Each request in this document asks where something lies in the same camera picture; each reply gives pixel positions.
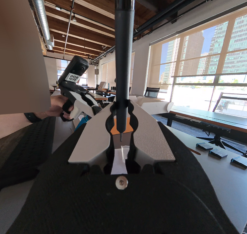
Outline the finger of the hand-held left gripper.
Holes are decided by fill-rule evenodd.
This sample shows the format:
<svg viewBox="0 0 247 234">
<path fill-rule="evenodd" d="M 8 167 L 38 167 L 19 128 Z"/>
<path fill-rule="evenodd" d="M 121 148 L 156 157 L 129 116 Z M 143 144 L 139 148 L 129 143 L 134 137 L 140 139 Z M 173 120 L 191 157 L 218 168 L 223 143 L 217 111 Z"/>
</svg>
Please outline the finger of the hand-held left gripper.
<svg viewBox="0 0 247 234">
<path fill-rule="evenodd" d="M 89 93 L 69 91 L 67 97 L 74 106 L 73 110 L 70 112 L 71 117 L 79 117 L 83 113 L 93 117 L 102 110 L 94 97 Z"/>
</svg>

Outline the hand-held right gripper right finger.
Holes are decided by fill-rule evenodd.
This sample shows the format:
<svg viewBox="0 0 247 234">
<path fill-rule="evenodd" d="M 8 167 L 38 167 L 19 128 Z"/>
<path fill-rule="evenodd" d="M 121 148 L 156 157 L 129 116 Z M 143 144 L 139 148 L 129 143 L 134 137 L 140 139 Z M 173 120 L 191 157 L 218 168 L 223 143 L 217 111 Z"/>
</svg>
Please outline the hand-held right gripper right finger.
<svg viewBox="0 0 247 234">
<path fill-rule="evenodd" d="M 128 100 L 131 133 L 129 152 L 125 160 L 128 174 L 138 174 L 146 164 L 175 162 L 175 156 L 158 124 L 150 114 Z"/>
</svg>

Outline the blue servo bracket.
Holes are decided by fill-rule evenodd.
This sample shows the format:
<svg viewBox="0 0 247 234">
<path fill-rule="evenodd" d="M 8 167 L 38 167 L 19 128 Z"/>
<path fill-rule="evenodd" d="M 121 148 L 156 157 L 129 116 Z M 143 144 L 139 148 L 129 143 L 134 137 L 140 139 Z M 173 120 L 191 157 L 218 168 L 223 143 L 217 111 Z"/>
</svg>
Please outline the blue servo bracket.
<svg viewBox="0 0 247 234">
<path fill-rule="evenodd" d="M 76 128 L 75 128 L 75 131 L 82 125 L 82 124 L 85 124 L 86 122 L 88 122 L 89 120 L 91 119 L 90 116 L 86 115 L 85 117 L 82 117 L 80 119 L 80 122 L 77 124 Z"/>
</svg>

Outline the dark grey electric screwdriver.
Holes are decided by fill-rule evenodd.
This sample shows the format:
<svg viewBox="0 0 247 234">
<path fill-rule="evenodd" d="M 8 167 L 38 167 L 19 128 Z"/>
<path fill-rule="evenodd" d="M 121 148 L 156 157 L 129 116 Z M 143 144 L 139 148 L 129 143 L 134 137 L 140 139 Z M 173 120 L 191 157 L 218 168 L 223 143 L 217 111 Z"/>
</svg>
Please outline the dark grey electric screwdriver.
<svg viewBox="0 0 247 234">
<path fill-rule="evenodd" d="M 126 130 L 135 0 L 115 0 L 116 124 Z"/>
</svg>

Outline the orange-edged grey desk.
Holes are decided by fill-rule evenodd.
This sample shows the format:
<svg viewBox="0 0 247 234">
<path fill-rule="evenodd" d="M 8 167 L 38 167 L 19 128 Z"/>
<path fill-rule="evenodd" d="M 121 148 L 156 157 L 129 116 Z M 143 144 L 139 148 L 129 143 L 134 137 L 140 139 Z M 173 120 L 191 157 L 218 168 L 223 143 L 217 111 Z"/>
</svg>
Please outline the orange-edged grey desk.
<svg viewBox="0 0 247 234">
<path fill-rule="evenodd" d="M 185 116 L 190 119 L 204 121 L 210 124 L 226 127 L 247 133 L 247 119 L 210 111 L 192 109 L 189 107 L 173 106 L 169 114 Z"/>
</svg>

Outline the person's left hand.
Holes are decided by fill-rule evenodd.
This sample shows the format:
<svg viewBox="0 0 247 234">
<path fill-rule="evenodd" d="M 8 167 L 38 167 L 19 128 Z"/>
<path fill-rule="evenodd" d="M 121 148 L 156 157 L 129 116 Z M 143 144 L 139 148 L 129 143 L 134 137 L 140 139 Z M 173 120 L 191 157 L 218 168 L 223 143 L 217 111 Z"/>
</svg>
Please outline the person's left hand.
<svg viewBox="0 0 247 234">
<path fill-rule="evenodd" d="M 63 111 L 63 105 L 69 100 L 67 97 L 60 95 L 55 95 L 55 96 L 51 96 L 50 97 L 51 100 L 51 107 L 49 108 L 49 110 L 44 112 L 44 116 L 45 117 L 49 117 L 49 116 L 55 116 L 55 117 L 59 117 L 61 113 L 63 113 L 63 117 L 65 119 L 70 120 L 70 114 Z"/>
</svg>

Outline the orange cardboard box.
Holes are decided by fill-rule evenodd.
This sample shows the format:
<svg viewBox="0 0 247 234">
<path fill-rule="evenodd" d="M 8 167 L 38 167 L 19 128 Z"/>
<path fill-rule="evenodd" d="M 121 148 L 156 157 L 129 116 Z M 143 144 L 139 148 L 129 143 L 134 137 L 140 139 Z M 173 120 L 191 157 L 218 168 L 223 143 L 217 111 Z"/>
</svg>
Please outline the orange cardboard box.
<svg viewBox="0 0 247 234">
<path fill-rule="evenodd" d="M 173 102 L 165 102 L 158 99 L 145 98 L 142 96 L 129 96 L 129 99 L 140 106 L 142 109 L 144 109 L 150 115 L 169 113 L 173 106 Z M 124 133 L 133 131 L 133 128 L 130 126 L 129 121 L 130 115 L 128 114 L 126 130 L 124 131 Z M 114 116 L 114 123 L 115 125 L 111 130 L 112 135 L 120 134 L 119 131 L 117 131 L 116 116 Z"/>
</svg>

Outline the black wrist band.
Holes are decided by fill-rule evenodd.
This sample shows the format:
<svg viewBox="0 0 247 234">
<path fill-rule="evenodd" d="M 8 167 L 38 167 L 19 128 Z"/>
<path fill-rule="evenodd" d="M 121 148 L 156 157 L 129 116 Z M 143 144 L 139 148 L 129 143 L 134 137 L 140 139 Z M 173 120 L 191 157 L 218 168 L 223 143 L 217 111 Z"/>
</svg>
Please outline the black wrist band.
<svg viewBox="0 0 247 234">
<path fill-rule="evenodd" d="M 42 121 L 42 119 L 38 118 L 33 112 L 24 113 L 24 116 L 31 123 L 36 123 L 36 122 Z"/>
</svg>

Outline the small black blue-edged part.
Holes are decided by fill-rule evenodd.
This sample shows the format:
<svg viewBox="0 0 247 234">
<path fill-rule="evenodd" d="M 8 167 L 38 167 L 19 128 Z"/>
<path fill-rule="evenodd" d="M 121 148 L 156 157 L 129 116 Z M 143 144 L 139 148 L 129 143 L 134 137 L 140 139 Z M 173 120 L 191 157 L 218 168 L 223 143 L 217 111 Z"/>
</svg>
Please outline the small black blue-edged part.
<svg viewBox="0 0 247 234">
<path fill-rule="evenodd" d="M 247 158 L 245 158 L 243 156 L 238 156 L 238 157 L 232 158 L 230 162 L 234 165 L 237 165 L 237 166 L 243 168 L 244 170 L 247 169 Z"/>
<path fill-rule="evenodd" d="M 222 158 L 226 158 L 228 156 L 227 153 L 222 152 L 219 149 L 212 149 L 208 152 L 209 155 L 214 156 L 216 158 L 222 159 Z"/>
<path fill-rule="evenodd" d="M 208 143 L 205 143 L 205 142 L 197 143 L 196 147 L 204 151 L 210 151 L 214 149 L 212 146 L 210 146 Z"/>
</svg>

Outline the black office chair base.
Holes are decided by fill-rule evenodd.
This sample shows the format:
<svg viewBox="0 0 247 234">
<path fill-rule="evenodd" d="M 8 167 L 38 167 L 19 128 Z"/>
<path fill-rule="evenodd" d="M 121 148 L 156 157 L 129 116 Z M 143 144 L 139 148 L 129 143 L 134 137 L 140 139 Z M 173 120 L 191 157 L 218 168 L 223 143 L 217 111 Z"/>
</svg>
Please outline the black office chair base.
<svg viewBox="0 0 247 234">
<path fill-rule="evenodd" d="M 243 157 L 247 157 L 246 151 L 242 152 L 241 150 L 237 149 L 234 146 L 231 146 L 229 143 L 224 142 L 222 140 L 222 137 L 225 137 L 225 138 L 229 138 L 229 139 L 236 140 L 236 141 L 246 144 L 247 133 L 234 130 L 234 129 L 229 129 L 229 128 L 222 127 L 222 126 L 218 126 L 218 125 L 214 125 L 214 124 L 210 124 L 207 122 L 200 122 L 200 123 L 192 122 L 192 123 L 194 127 L 202 129 L 202 131 L 204 131 L 207 136 L 209 136 L 210 133 L 215 134 L 214 138 L 206 138 L 206 137 L 197 137 L 197 138 L 207 140 L 209 143 L 215 144 L 216 146 L 219 146 L 223 149 L 226 149 L 226 147 L 228 147 L 237 152 L 240 152 Z"/>
</svg>

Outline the black mesh office chair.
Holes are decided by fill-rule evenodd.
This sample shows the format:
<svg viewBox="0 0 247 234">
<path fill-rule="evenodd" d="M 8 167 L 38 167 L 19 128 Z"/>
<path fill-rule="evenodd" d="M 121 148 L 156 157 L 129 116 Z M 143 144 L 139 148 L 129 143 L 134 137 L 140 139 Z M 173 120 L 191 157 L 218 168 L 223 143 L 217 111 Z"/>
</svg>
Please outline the black mesh office chair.
<svg viewBox="0 0 247 234">
<path fill-rule="evenodd" d="M 52 152 L 55 121 L 48 117 L 1 139 L 0 189 L 38 175 Z"/>
</svg>

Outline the large window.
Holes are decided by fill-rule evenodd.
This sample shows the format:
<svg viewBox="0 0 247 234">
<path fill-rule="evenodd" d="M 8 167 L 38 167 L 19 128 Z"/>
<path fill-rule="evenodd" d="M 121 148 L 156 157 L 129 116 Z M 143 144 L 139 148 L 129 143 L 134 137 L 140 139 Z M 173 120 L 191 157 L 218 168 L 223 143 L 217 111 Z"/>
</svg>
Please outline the large window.
<svg viewBox="0 0 247 234">
<path fill-rule="evenodd" d="M 212 111 L 221 92 L 246 94 L 246 8 L 150 46 L 146 86 L 176 106 Z"/>
</svg>

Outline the dark framed mesh chair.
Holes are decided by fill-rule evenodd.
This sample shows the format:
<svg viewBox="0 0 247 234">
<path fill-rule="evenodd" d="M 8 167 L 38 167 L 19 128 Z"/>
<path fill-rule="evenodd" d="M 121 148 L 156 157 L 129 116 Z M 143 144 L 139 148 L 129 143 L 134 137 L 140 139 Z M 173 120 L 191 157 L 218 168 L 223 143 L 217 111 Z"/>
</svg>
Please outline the dark framed mesh chair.
<svg viewBox="0 0 247 234">
<path fill-rule="evenodd" d="M 247 95 L 221 92 L 213 112 L 247 117 Z"/>
</svg>

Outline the black ceiling pipe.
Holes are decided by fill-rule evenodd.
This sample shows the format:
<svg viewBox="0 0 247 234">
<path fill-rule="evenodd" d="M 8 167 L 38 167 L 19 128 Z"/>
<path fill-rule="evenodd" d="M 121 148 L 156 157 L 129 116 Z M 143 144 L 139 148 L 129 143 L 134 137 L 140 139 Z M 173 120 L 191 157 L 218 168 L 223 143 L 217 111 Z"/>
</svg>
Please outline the black ceiling pipe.
<svg viewBox="0 0 247 234">
<path fill-rule="evenodd" d="M 133 33 L 133 38 L 137 37 L 139 34 L 143 33 L 144 31 L 148 30 L 149 28 L 153 27 L 157 23 L 161 22 L 162 20 L 170 17 L 172 14 L 178 12 L 182 8 L 186 7 L 190 3 L 195 0 L 175 0 L 171 4 L 169 4 L 165 9 L 161 12 L 156 14 L 155 16 L 151 17 L 147 20 L 144 24 L 139 26 Z"/>
</svg>

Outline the silver air duct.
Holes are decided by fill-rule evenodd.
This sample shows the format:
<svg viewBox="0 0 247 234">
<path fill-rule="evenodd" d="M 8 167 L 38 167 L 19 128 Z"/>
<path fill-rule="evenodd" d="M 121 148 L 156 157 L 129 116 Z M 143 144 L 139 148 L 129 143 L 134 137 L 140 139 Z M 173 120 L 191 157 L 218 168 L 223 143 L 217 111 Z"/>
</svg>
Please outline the silver air duct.
<svg viewBox="0 0 247 234">
<path fill-rule="evenodd" d="M 54 47 L 54 36 L 50 35 L 47 16 L 45 12 L 44 0 L 32 0 L 32 4 L 35 9 L 35 13 L 41 27 L 43 37 L 45 39 L 48 50 L 53 50 Z"/>
</svg>

